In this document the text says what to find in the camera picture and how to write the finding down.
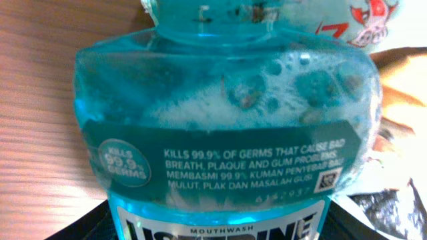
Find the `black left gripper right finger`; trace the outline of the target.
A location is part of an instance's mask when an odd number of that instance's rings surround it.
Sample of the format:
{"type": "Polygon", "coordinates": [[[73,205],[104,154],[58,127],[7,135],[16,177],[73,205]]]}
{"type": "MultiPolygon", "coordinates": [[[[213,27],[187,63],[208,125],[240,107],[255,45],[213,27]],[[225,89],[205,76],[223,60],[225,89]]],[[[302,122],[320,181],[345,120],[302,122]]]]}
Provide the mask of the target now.
{"type": "Polygon", "coordinates": [[[331,202],[320,240],[387,240],[361,223],[335,202],[331,202]]]}

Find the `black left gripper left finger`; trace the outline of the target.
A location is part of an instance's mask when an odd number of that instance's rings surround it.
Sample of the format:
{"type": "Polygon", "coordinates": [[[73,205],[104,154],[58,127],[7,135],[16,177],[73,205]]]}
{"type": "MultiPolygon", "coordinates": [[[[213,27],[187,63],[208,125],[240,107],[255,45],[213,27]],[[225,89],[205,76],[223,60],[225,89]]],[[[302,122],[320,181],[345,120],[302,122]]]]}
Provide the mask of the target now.
{"type": "Polygon", "coordinates": [[[46,240],[115,240],[115,226],[108,201],[105,200],[46,240]]]}

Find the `cream snack bag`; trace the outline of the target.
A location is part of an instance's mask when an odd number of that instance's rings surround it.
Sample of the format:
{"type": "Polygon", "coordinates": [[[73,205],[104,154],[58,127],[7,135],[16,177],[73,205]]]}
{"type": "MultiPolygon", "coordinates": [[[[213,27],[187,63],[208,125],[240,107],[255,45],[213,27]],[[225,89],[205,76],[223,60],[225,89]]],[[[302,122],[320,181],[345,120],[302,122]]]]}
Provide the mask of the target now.
{"type": "Polygon", "coordinates": [[[332,201],[387,239],[426,238],[426,48],[375,53],[384,92],[375,144],[332,201]]]}

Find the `teal Listerine mouthwash bottle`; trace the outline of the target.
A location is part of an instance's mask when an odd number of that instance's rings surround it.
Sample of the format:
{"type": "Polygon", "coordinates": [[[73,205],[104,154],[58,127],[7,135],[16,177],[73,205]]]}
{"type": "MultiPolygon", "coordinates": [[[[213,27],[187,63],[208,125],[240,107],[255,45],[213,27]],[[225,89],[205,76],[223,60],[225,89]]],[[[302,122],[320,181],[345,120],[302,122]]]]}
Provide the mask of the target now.
{"type": "Polygon", "coordinates": [[[75,115],[119,239],[317,239],[380,121],[363,51],[281,1],[158,1],[79,50],[75,115]]]}

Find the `light green wet wipes pack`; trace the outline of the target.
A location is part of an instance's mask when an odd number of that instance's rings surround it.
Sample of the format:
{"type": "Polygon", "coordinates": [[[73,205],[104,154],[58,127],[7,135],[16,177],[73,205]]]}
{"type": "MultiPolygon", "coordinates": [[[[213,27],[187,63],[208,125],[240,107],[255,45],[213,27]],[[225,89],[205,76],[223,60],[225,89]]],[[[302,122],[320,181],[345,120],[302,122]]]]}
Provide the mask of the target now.
{"type": "Polygon", "coordinates": [[[426,46],[426,0],[283,1],[278,22],[367,53],[426,46]]]}

